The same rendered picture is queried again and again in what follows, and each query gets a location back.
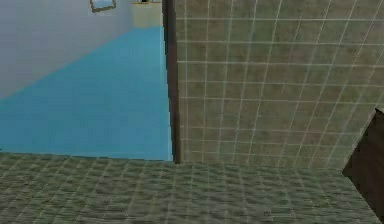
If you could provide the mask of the dark brown wooden cabinet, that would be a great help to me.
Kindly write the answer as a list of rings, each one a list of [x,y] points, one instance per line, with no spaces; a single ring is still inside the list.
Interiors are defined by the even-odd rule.
[[[384,112],[376,108],[342,174],[384,224]]]

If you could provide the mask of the dark brown door frame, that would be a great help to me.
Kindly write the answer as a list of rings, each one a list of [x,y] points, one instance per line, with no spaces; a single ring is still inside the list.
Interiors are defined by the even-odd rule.
[[[162,3],[172,156],[173,162],[175,164],[180,164],[181,139],[175,0],[162,0]]]

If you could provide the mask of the framed wall picture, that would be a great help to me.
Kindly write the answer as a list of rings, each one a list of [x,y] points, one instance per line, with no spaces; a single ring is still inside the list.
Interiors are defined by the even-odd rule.
[[[116,0],[89,0],[93,13],[102,12],[116,7]]]

